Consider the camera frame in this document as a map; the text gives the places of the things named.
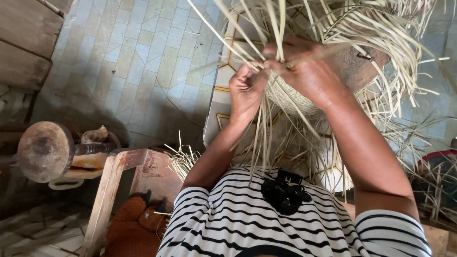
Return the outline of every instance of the left hand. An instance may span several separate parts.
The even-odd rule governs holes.
[[[266,87],[269,69],[260,72],[243,64],[228,82],[232,98],[230,122],[247,125],[259,110],[263,90]]]

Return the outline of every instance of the forearm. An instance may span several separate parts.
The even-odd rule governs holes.
[[[182,189],[186,187],[202,187],[211,191],[229,168],[235,154],[234,146],[247,124],[244,122],[230,122],[227,127],[224,127],[191,168],[182,185]]]
[[[387,141],[347,90],[325,110],[355,190],[414,199],[411,185]]]

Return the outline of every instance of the striped shirt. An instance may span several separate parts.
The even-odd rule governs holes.
[[[306,182],[300,184],[311,202],[281,215],[262,197],[261,174],[255,171],[248,187],[249,169],[234,167],[211,192],[182,190],[157,256],[431,256],[413,218],[370,210],[354,224],[329,191]]]

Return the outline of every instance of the wooden chair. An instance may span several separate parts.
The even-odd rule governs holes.
[[[98,186],[92,214],[81,249],[81,257],[99,256],[106,237],[106,229],[116,191],[124,170],[135,168],[130,194],[146,193],[151,189],[151,199],[164,199],[166,211],[171,211],[182,182],[168,168],[168,156],[159,148],[124,148],[111,152]]]

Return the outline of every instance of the right hand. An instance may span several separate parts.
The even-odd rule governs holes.
[[[288,34],[284,36],[282,49],[285,64],[290,65],[290,68],[273,59],[267,60],[264,66],[277,72],[317,108],[326,111],[347,93],[352,95],[325,60],[323,44]],[[264,54],[273,56],[276,56],[276,52],[276,43],[266,45],[263,50]]]

